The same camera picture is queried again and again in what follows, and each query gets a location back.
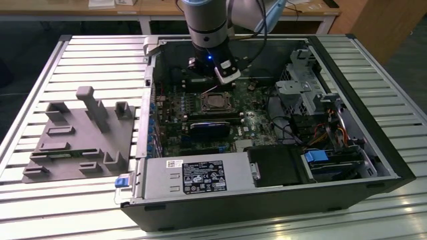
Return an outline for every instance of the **wooden cabinet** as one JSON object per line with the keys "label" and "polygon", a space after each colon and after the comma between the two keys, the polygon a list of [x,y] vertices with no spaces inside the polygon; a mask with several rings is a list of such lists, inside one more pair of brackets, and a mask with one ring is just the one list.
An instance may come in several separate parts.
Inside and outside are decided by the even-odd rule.
{"label": "wooden cabinet", "polygon": [[384,64],[427,12],[427,0],[335,0],[329,34],[351,33]]}

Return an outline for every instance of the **white sticker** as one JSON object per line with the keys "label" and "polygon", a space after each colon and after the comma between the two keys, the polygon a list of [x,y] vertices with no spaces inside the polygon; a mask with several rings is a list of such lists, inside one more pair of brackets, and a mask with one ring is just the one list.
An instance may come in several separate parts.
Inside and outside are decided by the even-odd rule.
{"label": "white sticker", "polygon": [[225,183],[224,183],[224,182],[217,182],[217,183],[215,183],[215,186],[213,186],[213,187],[221,187],[221,186],[225,186]]}
{"label": "white sticker", "polygon": [[168,160],[165,161],[167,168],[181,168],[183,167],[183,160]]}
{"label": "white sticker", "polygon": [[117,11],[117,14],[136,14],[136,11]]}
{"label": "white sticker", "polygon": [[227,60],[220,64],[220,67],[221,67],[221,69],[227,69],[231,67],[231,65],[232,65],[232,62],[229,60]]}

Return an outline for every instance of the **cpu socket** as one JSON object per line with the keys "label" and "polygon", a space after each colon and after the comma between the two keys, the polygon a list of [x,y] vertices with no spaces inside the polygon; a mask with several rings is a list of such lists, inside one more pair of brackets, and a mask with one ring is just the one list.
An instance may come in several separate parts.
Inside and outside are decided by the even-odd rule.
{"label": "cpu socket", "polygon": [[204,113],[229,113],[233,111],[228,92],[204,93],[200,96],[200,101]]}

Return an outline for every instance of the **box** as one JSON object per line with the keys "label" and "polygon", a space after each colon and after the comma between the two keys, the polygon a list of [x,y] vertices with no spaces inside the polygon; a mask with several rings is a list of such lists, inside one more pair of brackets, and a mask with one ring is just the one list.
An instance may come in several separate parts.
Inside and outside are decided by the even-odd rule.
{"label": "box", "polygon": [[96,10],[96,9],[113,9],[115,6],[115,0],[89,0],[88,1],[88,9]]}
{"label": "box", "polygon": [[137,0],[115,0],[115,4],[117,5],[133,5]]}

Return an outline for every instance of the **white table leg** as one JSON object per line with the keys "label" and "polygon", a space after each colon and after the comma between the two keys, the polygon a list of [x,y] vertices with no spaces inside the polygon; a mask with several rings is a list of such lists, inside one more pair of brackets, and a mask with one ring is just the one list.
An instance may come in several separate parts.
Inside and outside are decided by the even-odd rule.
{"label": "white table leg", "polygon": [[151,35],[152,34],[152,29],[149,27],[151,17],[149,16],[139,16],[137,19],[139,19],[141,34]]}
{"label": "white table leg", "polygon": [[332,27],[332,23],[333,23],[335,17],[336,17],[335,15],[323,17],[323,21],[321,21],[321,23],[319,25],[316,34],[328,34],[329,29]]}

